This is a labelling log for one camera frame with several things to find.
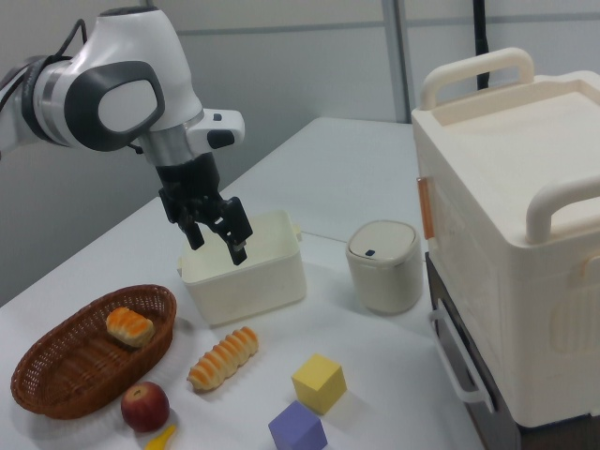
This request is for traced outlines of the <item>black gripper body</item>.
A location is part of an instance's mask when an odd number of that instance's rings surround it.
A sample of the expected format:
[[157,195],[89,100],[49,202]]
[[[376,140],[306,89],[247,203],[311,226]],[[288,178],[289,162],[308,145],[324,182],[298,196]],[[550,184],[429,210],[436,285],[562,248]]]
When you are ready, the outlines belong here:
[[221,218],[225,201],[218,192],[220,176],[212,153],[184,164],[157,167],[162,200],[168,220],[177,223],[184,214],[193,222],[209,224]]

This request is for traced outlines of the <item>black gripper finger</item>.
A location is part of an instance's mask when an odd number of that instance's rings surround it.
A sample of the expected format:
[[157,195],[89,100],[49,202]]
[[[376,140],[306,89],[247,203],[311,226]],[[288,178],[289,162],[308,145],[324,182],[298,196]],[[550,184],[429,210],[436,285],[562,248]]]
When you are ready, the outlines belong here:
[[179,213],[179,228],[186,236],[191,249],[199,249],[204,244],[202,232],[186,207]]
[[232,263],[243,263],[248,257],[246,243],[253,231],[243,204],[237,197],[218,203],[214,227],[214,232],[227,245]]

